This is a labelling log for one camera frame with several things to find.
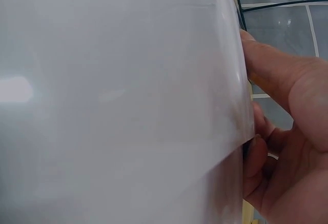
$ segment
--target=translucent plastic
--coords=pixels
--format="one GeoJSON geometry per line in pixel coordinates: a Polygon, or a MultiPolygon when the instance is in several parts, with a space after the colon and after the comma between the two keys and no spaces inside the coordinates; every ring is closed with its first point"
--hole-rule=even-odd
{"type": "Polygon", "coordinates": [[[253,136],[233,0],[0,11],[3,223],[238,223],[240,157],[214,170],[253,136]]]}

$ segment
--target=black wire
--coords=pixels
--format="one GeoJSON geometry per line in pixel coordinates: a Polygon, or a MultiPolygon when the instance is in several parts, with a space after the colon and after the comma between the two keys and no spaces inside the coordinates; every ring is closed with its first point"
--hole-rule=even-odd
{"type": "Polygon", "coordinates": [[[246,26],[245,17],[244,17],[244,10],[241,6],[240,0],[237,0],[237,3],[238,3],[238,9],[239,9],[238,16],[240,16],[243,29],[247,31],[247,26],[246,26]]]}
{"type": "Polygon", "coordinates": [[[284,6],[284,5],[295,5],[295,4],[303,4],[303,3],[311,4],[311,3],[315,3],[315,2],[328,2],[328,0],[299,0],[299,1],[285,2],[285,3],[279,3],[279,4],[273,4],[273,5],[264,5],[264,6],[249,8],[249,9],[242,9],[242,11],[249,12],[249,11],[262,10],[262,9],[279,7],[279,6],[284,6]]]}

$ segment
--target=finger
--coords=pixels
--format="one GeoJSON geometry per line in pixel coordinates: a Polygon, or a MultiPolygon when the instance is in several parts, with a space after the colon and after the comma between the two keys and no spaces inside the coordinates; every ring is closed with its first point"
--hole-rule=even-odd
{"type": "Polygon", "coordinates": [[[244,161],[243,196],[246,201],[260,209],[268,181],[263,176],[262,168],[268,157],[265,141],[256,136],[249,148],[248,156],[244,161]]]}
{"type": "Polygon", "coordinates": [[[268,148],[265,141],[259,136],[255,136],[251,142],[249,152],[244,160],[245,177],[251,178],[261,171],[268,156],[268,148]]]}
{"type": "Polygon", "coordinates": [[[277,163],[278,163],[278,160],[271,157],[271,156],[268,156],[267,159],[266,159],[266,162],[264,163],[264,166],[262,168],[262,172],[263,172],[263,176],[270,180],[272,175],[273,175],[273,172],[275,171],[276,167],[277,167],[277,163]]]}
{"type": "Polygon", "coordinates": [[[243,182],[243,198],[261,211],[262,200],[268,188],[268,180],[263,177],[262,172],[252,178],[244,179],[243,182]]]}
{"type": "Polygon", "coordinates": [[[276,128],[265,116],[259,104],[253,102],[255,133],[266,141],[268,151],[276,156],[286,145],[290,131],[276,128]]]}
{"type": "Polygon", "coordinates": [[[323,61],[285,54],[250,37],[247,32],[241,32],[250,79],[290,113],[289,93],[294,84],[323,61]]]}

